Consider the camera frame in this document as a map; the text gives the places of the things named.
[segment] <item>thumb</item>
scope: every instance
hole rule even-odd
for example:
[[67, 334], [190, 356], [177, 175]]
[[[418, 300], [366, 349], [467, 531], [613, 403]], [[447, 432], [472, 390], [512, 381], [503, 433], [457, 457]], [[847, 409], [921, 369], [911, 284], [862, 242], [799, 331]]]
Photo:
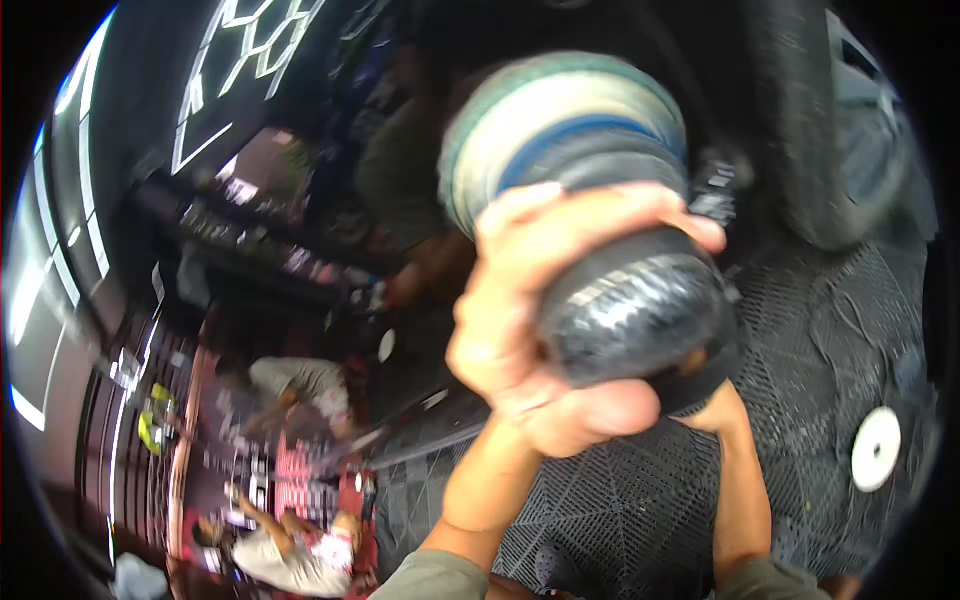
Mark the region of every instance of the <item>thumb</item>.
[[611, 438], [646, 431], [660, 418], [660, 399], [646, 381], [622, 379], [570, 393], [586, 428]]

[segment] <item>hand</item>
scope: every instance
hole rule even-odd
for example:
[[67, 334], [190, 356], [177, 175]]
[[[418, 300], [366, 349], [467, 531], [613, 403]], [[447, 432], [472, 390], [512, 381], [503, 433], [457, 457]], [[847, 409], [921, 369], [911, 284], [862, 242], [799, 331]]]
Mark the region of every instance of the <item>hand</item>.
[[682, 229], [709, 252], [726, 243], [718, 225], [687, 214], [679, 197], [651, 183], [577, 194], [556, 183], [513, 189], [479, 219], [478, 259], [457, 302], [446, 361], [543, 454], [573, 456], [648, 429], [660, 416], [660, 401], [644, 381], [571, 389], [543, 361], [535, 321], [540, 294], [564, 268], [660, 224]]
[[727, 433], [744, 429], [750, 431], [747, 407], [729, 379], [717, 388], [702, 411], [691, 417], [676, 420], [690, 429], [708, 433]]

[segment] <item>black rubber mat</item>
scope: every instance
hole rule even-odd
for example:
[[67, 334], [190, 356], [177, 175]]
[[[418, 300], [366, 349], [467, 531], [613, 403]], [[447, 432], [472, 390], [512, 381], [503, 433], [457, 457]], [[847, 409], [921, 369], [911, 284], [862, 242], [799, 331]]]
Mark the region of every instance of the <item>black rubber mat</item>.
[[[737, 312], [744, 351], [734, 383], [767, 482], [774, 554], [817, 576], [869, 565], [909, 504], [932, 438], [934, 396], [922, 373], [903, 389], [893, 376], [923, 352], [925, 245], [915, 228], [902, 227], [912, 221], [893, 219], [883, 241], [844, 255], [767, 229], [767, 241], [752, 244], [734, 277], [743, 296]], [[900, 458], [880, 490], [862, 493], [850, 475], [853, 438], [883, 404], [900, 419]], [[408, 435], [418, 435], [414, 430]], [[429, 533], [446, 480], [467, 448], [459, 442], [380, 473], [381, 579]], [[715, 439], [667, 420], [547, 461], [494, 570], [535, 588], [535, 555], [544, 540], [554, 540], [587, 576], [604, 582], [607, 597], [703, 597], [717, 461]]]

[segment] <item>shoe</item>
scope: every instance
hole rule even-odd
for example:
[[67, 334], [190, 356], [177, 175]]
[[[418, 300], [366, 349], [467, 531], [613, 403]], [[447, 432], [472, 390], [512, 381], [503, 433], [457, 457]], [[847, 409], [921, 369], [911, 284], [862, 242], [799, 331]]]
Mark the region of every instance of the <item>shoe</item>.
[[549, 597], [551, 590], [568, 591], [585, 600], [601, 600], [600, 587], [589, 583], [577, 568], [563, 546], [547, 542], [537, 552], [537, 581], [542, 597]]

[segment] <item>white disc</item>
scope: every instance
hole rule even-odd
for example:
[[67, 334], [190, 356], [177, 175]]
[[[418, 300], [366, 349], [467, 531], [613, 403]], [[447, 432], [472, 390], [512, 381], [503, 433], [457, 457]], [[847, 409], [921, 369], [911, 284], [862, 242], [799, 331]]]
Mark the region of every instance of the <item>white disc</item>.
[[853, 484], [861, 492], [876, 492], [894, 472], [900, 454], [897, 413], [881, 406], [867, 415], [856, 433], [851, 455]]
[[394, 346], [396, 346], [396, 332], [390, 329], [380, 338], [380, 350], [377, 352], [376, 357], [380, 359], [381, 363], [387, 362], [390, 355], [394, 353]]

